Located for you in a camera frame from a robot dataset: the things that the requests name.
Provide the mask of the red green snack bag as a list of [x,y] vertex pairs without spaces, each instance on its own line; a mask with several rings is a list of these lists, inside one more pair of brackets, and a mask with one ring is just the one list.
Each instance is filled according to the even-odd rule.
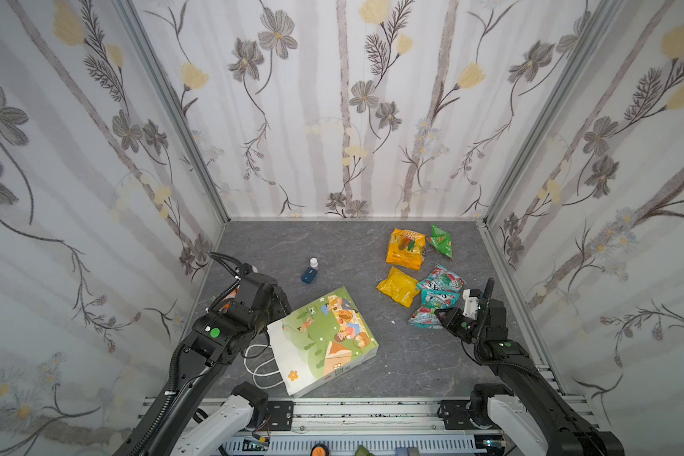
[[461,296],[465,281],[442,265],[437,265],[433,271],[416,284],[421,292],[421,307],[431,312],[433,309],[452,307]]
[[436,307],[421,306],[408,320],[410,326],[427,330],[442,330],[442,323],[436,315]]

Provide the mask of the white paper bag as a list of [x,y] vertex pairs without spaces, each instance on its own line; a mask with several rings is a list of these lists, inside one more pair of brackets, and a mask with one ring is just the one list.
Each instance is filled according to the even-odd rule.
[[252,349],[272,357],[244,368],[262,390],[284,386],[299,398],[372,360],[379,343],[346,287],[317,298],[268,326],[269,341]]

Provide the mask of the large yellow snack bag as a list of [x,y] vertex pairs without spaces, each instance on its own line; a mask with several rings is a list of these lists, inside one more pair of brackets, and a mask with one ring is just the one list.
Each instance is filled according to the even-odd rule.
[[414,298],[420,294],[417,284],[414,277],[391,267],[389,275],[377,285],[377,290],[403,307],[410,308]]

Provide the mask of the yellow mango gummy bag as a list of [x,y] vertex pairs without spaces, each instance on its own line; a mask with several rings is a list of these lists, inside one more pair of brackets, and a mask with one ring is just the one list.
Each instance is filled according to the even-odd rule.
[[389,237],[386,262],[419,271],[425,260],[426,236],[412,231],[394,229]]

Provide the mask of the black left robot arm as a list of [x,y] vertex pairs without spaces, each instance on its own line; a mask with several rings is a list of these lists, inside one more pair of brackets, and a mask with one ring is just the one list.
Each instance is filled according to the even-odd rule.
[[167,380],[119,455],[210,455],[243,429],[267,419],[268,395],[243,382],[218,410],[190,427],[201,402],[234,361],[270,324],[289,315],[288,298],[273,277],[212,252],[233,283],[211,304],[171,355]]

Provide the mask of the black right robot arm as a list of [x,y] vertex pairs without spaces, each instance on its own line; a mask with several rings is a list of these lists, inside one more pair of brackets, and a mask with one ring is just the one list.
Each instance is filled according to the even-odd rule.
[[578,414],[537,369],[526,348],[508,337],[507,309],[493,299],[495,280],[451,307],[434,311],[480,367],[499,384],[477,384],[464,407],[444,401],[439,414],[450,429],[465,422],[501,429],[524,455],[623,455],[611,431],[601,431]]

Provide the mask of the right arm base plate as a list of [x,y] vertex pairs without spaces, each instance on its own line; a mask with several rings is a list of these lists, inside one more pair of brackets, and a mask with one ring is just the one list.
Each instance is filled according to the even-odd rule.
[[443,400],[437,416],[443,421],[446,431],[471,431],[490,429],[492,423],[486,416],[480,402],[465,400]]

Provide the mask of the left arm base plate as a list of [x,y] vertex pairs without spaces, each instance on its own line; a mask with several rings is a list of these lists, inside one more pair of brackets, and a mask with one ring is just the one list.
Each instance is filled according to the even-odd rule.
[[270,401],[263,415],[254,418],[248,429],[253,433],[286,432],[292,430],[294,401]]

